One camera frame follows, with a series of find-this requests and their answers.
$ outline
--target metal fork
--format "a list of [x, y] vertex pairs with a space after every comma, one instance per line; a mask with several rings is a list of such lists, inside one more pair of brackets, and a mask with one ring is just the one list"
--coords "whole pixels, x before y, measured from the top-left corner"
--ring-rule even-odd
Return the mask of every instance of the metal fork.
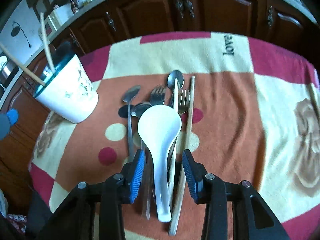
[[150, 95], [151, 106], [163, 105], [165, 99], [165, 92], [167, 88], [165, 86], [156, 86]]
[[[188, 111], [189, 102], [190, 102], [190, 91], [188, 89], [182, 89], [181, 91], [178, 91], [178, 114], [180, 116]], [[167, 158], [167, 171], [169, 170], [173, 149], [176, 142], [177, 142], [177, 139], [173, 142], [169, 150], [169, 154]]]
[[190, 91], [182, 89], [178, 92], [178, 114], [183, 115], [188, 111], [190, 102]]

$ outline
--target tablecloth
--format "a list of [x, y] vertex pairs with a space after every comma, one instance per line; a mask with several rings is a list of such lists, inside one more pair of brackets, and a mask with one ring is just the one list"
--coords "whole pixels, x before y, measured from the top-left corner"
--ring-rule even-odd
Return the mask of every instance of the tablecloth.
[[[126, 163], [127, 120], [118, 114], [124, 92], [139, 84], [132, 104], [148, 101], [151, 90], [179, 69], [185, 87], [196, 76], [190, 149], [195, 161], [224, 181], [252, 182], [291, 239], [307, 239], [315, 230], [320, 218], [320, 93], [316, 70], [306, 59], [245, 36], [187, 32], [122, 41], [81, 62], [98, 104], [77, 125], [51, 112], [29, 166], [34, 188], [52, 212], [78, 182], [102, 182]], [[138, 148], [137, 120], [132, 121]], [[182, 121], [178, 157], [186, 116]], [[155, 207], [147, 221], [137, 205], [123, 205], [127, 239], [172, 239]], [[176, 239], [200, 239], [204, 209], [186, 187]], [[230, 205], [228, 217], [232, 239]]]

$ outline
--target wooden chopstick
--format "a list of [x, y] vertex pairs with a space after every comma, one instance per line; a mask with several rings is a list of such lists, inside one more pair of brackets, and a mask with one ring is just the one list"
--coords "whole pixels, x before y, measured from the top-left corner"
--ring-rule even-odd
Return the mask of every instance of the wooden chopstick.
[[[174, 81], [174, 91], [173, 91], [173, 109], [178, 112], [178, 80]], [[172, 157], [170, 160], [170, 169], [169, 169], [169, 206], [172, 210], [172, 199], [173, 199], [173, 187], [174, 187], [174, 173], [176, 169], [176, 152], [177, 152], [177, 141], [174, 141]]]
[[43, 13], [40, 13], [40, 23], [41, 23], [41, 32], [42, 32], [42, 40], [43, 40], [45, 56], [47, 57], [49, 68], [51, 69], [51, 72], [53, 74], [53, 73], [55, 73], [56, 70], [54, 68], [54, 64], [53, 64], [51, 53], [50, 53], [49, 46], [48, 46], [47, 35], [45, 33], [44, 14]]
[[[186, 140], [185, 140], [185, 147], [184, 147], [185, 149], [188, 149], [190, 144], [194, 96], [195, 96], [195, 76], [192, 76], [191, 86], [190, 86], [190, 103], [189, 103], [189, 109], [188, 109]], [[170, 236], [175, 236], [177, 233], [185, 185], [186, 185], [186, 175], [184, 173], [183, 166], [181, 165], [180, 177], [179, 177], [179, 183], [178, 183], [178, 192], [177, 192], [176, 201], [174, 203], [171, 223], [169, 227]]]
[[0, 42], [0, 48], [7, 55], [8, 58], [10, 58], [17, 66], [19, 66], [33, 80], [38, 82], [40, 85], [45, 86], [45, 83], [38, 76], [36, 76], [30, 69], [25, 67], [17, 58], [15, 58], [1, 42]]

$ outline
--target teal cup rim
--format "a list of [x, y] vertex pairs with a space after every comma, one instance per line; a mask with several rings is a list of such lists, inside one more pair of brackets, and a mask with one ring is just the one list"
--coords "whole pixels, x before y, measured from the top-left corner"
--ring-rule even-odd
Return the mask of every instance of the teal cup rim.
[[[51, 75], [49, 80], [45, 82], [45, 85], [42, 86], [40, 84], [36, 85], [35, 91], [33, 93], [33, 98], [37, 98], [45, 88], [52, 82], [52, 80], [61, 72], [61, 70], [70, 62], [70, 60], [76, 55], [72, 50], [71, 46], [68, 46], [68, 42], [63, 43], [58, 47], [58, 49], [52, 54], [52, 61], [54, 64], [55, 72]], [[47, 71], [48, 65], [44, 67], [40, 79], [44, 81], [46, 79], [46, 75], [44, 75], [44, 71]]]

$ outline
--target black cable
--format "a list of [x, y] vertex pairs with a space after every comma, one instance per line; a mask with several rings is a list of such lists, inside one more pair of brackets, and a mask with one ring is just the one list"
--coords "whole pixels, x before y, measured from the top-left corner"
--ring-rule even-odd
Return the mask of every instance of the black cable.
[[[12, 28], [13, 28], [13, 24], [14, 24], [14, 23], [18, 24], [18, 25], [19, 25], [19, 28], [22, 30], [20, 24], [17, 23], [17, 22], [15, 22], [15, 21], [13, 21], [13, 23], [12, 23]], [[30, 44], [30, 42], [29, 42], [29, 40], [28, 40], [28, 37], [26, 36], [26, 34], [24, 33], [23, 30], [22, 30], [22, 32], [23, 32], [23, 35], [25, 36], [25, 38], [27, 39], [27, 42], [28, 42], [28, 44], [29, 44], [29, 48], [31, 48], [31, 44]]]

